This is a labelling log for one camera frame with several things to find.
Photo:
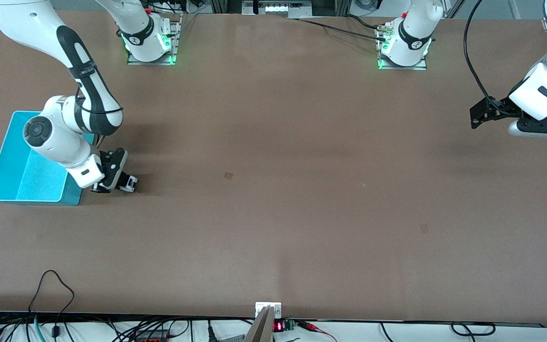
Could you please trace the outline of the white jeep toy black roof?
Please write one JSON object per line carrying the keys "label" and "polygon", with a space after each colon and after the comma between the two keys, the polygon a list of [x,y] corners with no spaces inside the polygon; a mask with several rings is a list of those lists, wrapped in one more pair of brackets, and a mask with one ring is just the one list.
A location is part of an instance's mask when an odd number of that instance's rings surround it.
{"label": "white jeep toy black roof", "polygon": [[[128,185],[130,185],[131,191],[126,192],[126,193],[133,193],[135,191],[135,185],[136,185],[137,182],[138,182],[138,179],[136,177],[133,177],[133,176],[130,175],[130,182],[129,182]],[[92,188],[90,189],[90,191],[95,192],[95,193],[111,193],[113,190],[112,189],[103,189],[103,188],[99,187],[99,184],[94,184],[92,186]]]}

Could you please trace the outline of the turquoise plastic bin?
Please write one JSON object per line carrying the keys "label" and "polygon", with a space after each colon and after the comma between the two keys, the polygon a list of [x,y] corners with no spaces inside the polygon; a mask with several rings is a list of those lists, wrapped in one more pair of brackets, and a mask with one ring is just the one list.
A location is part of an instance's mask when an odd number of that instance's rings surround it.
{"label": "turquoise plastic bin", "polygon": [[83,189],[67,169],[83,164],[94,139],[39,111],[15,111],[0,148],[0,202],[78,205]]}

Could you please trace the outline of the black power strip red switches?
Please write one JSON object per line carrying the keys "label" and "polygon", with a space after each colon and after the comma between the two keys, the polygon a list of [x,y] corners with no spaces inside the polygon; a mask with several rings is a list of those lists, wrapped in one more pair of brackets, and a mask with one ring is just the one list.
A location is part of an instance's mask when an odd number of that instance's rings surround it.
{"label": "black power strip red switches", "polygon": [[169,342],[172,335],[165,330],[138,331],[132,338],[132,342]]}

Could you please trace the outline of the white lit device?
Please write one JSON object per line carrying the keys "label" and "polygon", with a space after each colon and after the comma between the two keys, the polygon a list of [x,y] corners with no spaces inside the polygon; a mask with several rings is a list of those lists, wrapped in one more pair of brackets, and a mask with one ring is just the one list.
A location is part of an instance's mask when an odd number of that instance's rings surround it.
{"label": "white lit device", "polygon": [[312,17],[311,0],[242,0],[242,15],[276,15],[301,19]]}

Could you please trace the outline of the red clip lead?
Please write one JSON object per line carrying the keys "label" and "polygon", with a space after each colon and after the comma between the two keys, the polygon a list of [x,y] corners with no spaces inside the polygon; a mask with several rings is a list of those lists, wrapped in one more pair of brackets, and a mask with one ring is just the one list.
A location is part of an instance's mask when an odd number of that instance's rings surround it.
{"label": "red clip lead", "polygon": [[311,333],[319,333],[319,334],[322,334],[322,335],[326,335],[326,336],[330,337],[333,340],[333,342],[338,342],[338,340],[332,334],[320,329],[319,327],[317,327],[316,325],[314,325],[312,323],[309,323],[307,321],[302,321],[302,320],[295,320],[294,322],[298,327],[300,327],[302,329],[305,329],[305,330],[307,330]]}

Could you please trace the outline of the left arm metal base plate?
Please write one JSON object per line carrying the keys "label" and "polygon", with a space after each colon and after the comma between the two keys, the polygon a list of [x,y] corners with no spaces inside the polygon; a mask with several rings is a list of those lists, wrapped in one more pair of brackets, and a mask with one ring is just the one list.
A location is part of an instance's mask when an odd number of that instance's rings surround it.
{"label": "left arm metal base plate", "polygon": [[403,39],[399,26],[386,22],[374,30],[377,38],[377,58],[379,69],[426,70],[425,56],[432,43],[432,37],[422,39]]}

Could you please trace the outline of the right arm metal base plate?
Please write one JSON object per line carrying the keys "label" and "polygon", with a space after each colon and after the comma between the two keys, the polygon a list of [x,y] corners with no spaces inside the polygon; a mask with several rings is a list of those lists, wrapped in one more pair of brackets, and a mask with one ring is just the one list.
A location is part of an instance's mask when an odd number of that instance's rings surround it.
{"label": "right arm metal base plate", "polygon": [[145,33],[140,44],[136,37],[122,37],[128,65],[175,65],[184,15],[181,14],[177,20],[156,13],[149,14],[149,17],[153,21],[152,29]]}

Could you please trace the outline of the aluminium frame structure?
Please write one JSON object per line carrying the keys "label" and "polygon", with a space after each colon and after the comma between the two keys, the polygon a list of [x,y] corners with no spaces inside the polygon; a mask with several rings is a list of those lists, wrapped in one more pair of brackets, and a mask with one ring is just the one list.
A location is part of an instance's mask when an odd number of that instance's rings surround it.
{"label": "aluminium frame structure", "polygon": [[[312,17],[342,17],[353,0],[311,0]],[[216,14],[241,14],[242,0],[207,0]]]}

